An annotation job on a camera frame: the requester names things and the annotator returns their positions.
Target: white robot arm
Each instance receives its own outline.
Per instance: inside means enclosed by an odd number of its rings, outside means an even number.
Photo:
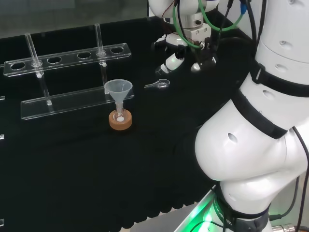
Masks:
[[[172,0],[149,3],[162,16]],[[184,15],[195,14],[197,0],[181,0],[181,7]],[[165,14],[170,16],[171,9]],[[308,167],[303,146],[291,129],[302,122],[309,127],[305,121],[309,117],[308,22],[308,0],[268,1],[250,73],[236,96],[197,134],[200,167],[220,181],[226,205],[249,218],[262,218],[277,194]],[[216,210],[215,205],[211,218],[222,225]],[[269,222],[263,228],[272,231]]]
[[[202,0],[204,11],[208,12],[216,8],[220,0],[206,1]],[[173,0],[149,0],[149,6],[152,12],[160,18],[170,18],[169,23],[173,23],[172,9]],[[187,38],[192,41],[202,42],[205,38],[210,37],[211,28],[209,25],[203,23],[203,16],[200,12],[200,7],[197,0],[182,0],[180,5],[181,21],[183,23],[184,33]],[[187,43],[183,41],[178,34],[171,33],[167,36],[159,38],[155,43],[159,44],[162,41],[166,41],[168,47],[184,46],[187,47]],[[160,65],[156,74],[165,75],[181,66],[184,62],[184,56],[179,56],[177,53],[171,55],[165,63]]]

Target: gray floor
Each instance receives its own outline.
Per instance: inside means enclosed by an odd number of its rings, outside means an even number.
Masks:
[[[0,38],[146,16],[146,0],[0,0]]]

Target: test tube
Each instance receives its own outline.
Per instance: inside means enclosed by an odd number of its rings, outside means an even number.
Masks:
[[[45,83],[44,71],[39,71],[39,68],[42,66],[42,62],[38,59],[38,56],[37,56],[37,53],[35,51],[34,44],[33,44],[33,41],[32,41],[30,33],[26,33],[25,37],[26,37],[26,41],[27,41],[27,45],[28,45],[31,57],[33,59],[32,66],[36,70],[35,74],[36,74],[37,78],[40,81],[41,89],[42,89],[43,94],[45,96],[47,105],[51,106],[52,105],[52,101],[50,99],[48,88],[47,88],[47,85]]]
[[[103,49],[102,35],[101,35],[101,29],[100,29],[100,24],[99,23],[95,24],[95,29],[96,29],[97,45],[98,45],[97,55],[98,56],[104,56],[105,55],[105,51]]]
[[[106,62],[105,61],[99,61],[99,65],[101,68],[101,76],[102,76],[102,81],[103,81],[103,86],[105,85],[105,83],[107,82],[107,74],[106,74]]]
[[[33,44],[30,33],[26,33],[25,37],[26,37],[26,41],[27,41],[27,44],[28,44],[29,52],[30,52],[31,57],[33,59],[33,66],[39,67],[42,63],[38,59],[37,52],[35,51],[34,44]]]

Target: clear acrylic rack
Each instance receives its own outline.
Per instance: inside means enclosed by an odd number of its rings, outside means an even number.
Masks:
[[[112,59],[127,58],[131,55],[131,51],[126,43],[102,46],[100,25],[95,24],[95,29],[98,44],[95,48],[39,57],[36,54],[31,35],[29,33],[25,34],[31,58],[5,62],[3,74],[12,77],[27,73],[35,73],[40,82],[44,97],[22,101],[22,119],[33,119],[114,102],[113,98],[104,89],[104,84],[107,82],[106,62]],[[100,65],[102,86],[54,96],[49,95],[44,79],[44,71],[93,62],[98,62]],[[134,93],[131,90],[125,99],[131,99],[133,97]]]

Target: black tablecloth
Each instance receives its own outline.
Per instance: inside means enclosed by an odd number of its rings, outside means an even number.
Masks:
[[[169,74],[169,89],[145,91],[167,58],[152,52],[160,20],[101,25],[103,43],[128,43],[132,57],[108,62],[108,79],[133,83],[133,126],[109,127],[114,104],[21,120],[20,102],[42,96],[35,75],[0,77],[0,218],[8,232],[117,232],[160,211],[199,201],[213,181],[194,154],[195,127],[229,100],[248,72],[248,45],[220,45],[215,69],[190,73],[192,56]],[[93,27],[32,36],[38,55],[96,46]],[[29,57],[23,36],[0,40],[0,61]],[[45,72],[51,95],[100,86],[97,63]]]

